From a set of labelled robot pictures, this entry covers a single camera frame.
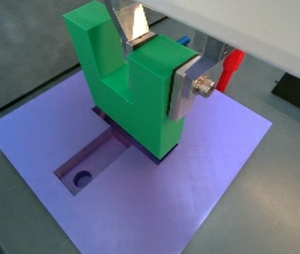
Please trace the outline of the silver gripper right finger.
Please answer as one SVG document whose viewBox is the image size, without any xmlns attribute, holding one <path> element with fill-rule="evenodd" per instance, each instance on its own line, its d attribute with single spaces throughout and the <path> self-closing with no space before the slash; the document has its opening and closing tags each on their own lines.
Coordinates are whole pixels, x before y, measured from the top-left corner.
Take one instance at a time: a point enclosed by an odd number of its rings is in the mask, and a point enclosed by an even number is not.
<svg viewBox="0 0 300 254">
<path fill-rule="evenodd" d="M 168 117 L 179 121 L 194 106 L 195 97 L 209 98 L 217 88 L 223 62 L 193 56 L 175 70 L 168 100 Z"/>
</svg>

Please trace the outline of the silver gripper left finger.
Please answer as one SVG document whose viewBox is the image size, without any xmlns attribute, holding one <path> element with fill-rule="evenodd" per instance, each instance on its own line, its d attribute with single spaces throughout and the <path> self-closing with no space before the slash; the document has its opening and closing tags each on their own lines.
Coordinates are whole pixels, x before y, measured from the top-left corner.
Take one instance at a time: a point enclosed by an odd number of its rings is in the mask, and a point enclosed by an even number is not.
<svg viewBox="0 0 300 254">
<path fill-rule="evenodd" d="M 128 55 L 155 38 L 143 5 L 134 0 L 103 0 L 103 4 L 120 37 L 123 53 Z"/>
</svg>

